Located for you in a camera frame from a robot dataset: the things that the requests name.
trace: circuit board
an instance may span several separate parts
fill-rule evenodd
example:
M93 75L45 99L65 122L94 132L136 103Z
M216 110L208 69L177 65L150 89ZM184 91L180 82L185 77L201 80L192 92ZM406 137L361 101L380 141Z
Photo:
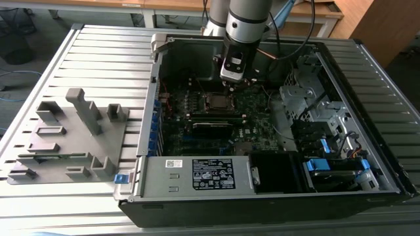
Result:
M221 82L161 83L165 156L246 155L278 150L261 85L222 93Z

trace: warning label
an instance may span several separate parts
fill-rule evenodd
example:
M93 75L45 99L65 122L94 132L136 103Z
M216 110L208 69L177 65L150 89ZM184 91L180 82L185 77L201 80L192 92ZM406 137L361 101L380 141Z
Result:
M234 189L232 159L193 159L192 187L196 190Z

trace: slotted aluminum surface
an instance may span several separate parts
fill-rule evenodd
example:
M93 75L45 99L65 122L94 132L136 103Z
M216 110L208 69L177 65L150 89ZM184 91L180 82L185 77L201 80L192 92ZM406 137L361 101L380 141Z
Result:
M16 154L24 151L21 145L30 135L26 132L33 130L36 124L34 108L40 101L52 99L60 105L69 105L64 94L70 87L84 88L85 96L94 101L97 107L120 103L130 109L118 168L133 167L152 65L149 42L150 36L157 32L168 32L168 29L84 26L81 30L70 30L0 143L0 231L20 229L20 234L34 231L68 235L213 235L325 229L322 233L336 235L337 231L344 231L348 227L357 226L361 229L420 222L417 198L393 207L372 209L342 220L278 225L140 229L117 207L112 197L114 185L110 182L8 185L8 170L14 165ZM189 30L169 33L198 35L197 31ZM417 113L365 54L361 45L350 40L314 38L312 41L324 42L329 48L410 180L420 185Z

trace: floor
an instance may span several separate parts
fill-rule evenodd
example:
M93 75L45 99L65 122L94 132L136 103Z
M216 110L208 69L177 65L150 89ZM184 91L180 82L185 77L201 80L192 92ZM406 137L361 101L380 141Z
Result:
M26 40L30 48L36 51L36 59L32 62L12 66L0 59L0 69L4 70L33 70L42 72L49 60L60 46L60 43L68 33L73 23L84 23L89 25L126 26L132 27L132 19L129 14L122 13L94 13L58 11L60 19L53 20L46 10L33 9L33 22L37 27L37 32L28 35ZM141 16L134 17L134 21L141 26ZM157 16L157 26L162 28L180 28L188 30L198 30L202 25L200 17L172 17L173 24L165 24L161 16ZM418 39L413 41L413 45L420 45ZM401 88L412 103L420 109L420 54L406 58L406 55L400 55L393 60L386 68L389 76ZM0 98L25 99L36 82L37 75L34 74L9 74L0 77L0 83L6 85L6 91L0 91ZM22 102L0 101L0 135L4 133L17 112Z
M98 12L58 11L58 20L50 18L46 10L33 9L33 14L32 20L37 27L37 32L26 36L26 41L30 48L36 51L36 58L24 65L8 65L0 58L0 70L32 70L42 73L73 23L125 27L133 26L130 15L124 13L106 13L104 17L104 13ZM165 24L164 18L157 16L157 26L170 29L178 27L178 29L198 30L201 18L189 17L185 22L186 18L188 17L178 16L170 19L172 24ZM140 26L144 26L141 16L134 19ZM13 100L25 99L37 79L38 76L36 74L9 74L0 77L0 85L6 86L6 91L0 91L0 98ZM5 102L0 100L0 135L4 134L5 131L2 129L8 128L21 105L22 102Z

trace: blue clip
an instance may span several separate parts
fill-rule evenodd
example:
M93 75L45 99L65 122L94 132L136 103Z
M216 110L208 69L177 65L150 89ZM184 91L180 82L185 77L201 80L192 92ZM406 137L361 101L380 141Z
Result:
M113 178L114 184L128 184L128 175L116 174Z
M306 161L308 171L329 171L326 159L310 159Z
M150 141L156 141L156 139L157 139L157 133L156 132L150 132L149 139L150 139Z
M325 153L330 153L330 150L329 150L329 147L328 147L328 144L326 144L326 140L325 139L321 139L321 144L324 146L324 151Z
M157 114L152 114L152 122L157 123L158 122L158 117Z
M152 123L152 125L150 125L150 130L152 130L152 131L156 131L156 130L157 130L157 124L156 124L156 123Z
M158 100L154 100L154 107L160 107L161 103Z
M369 162L365 159L361 160L361 165L365 170L370 168Z
M154 150L156 149L156 142L149 141L149 150Z
M156 156L156 150L149 150L146 157Z

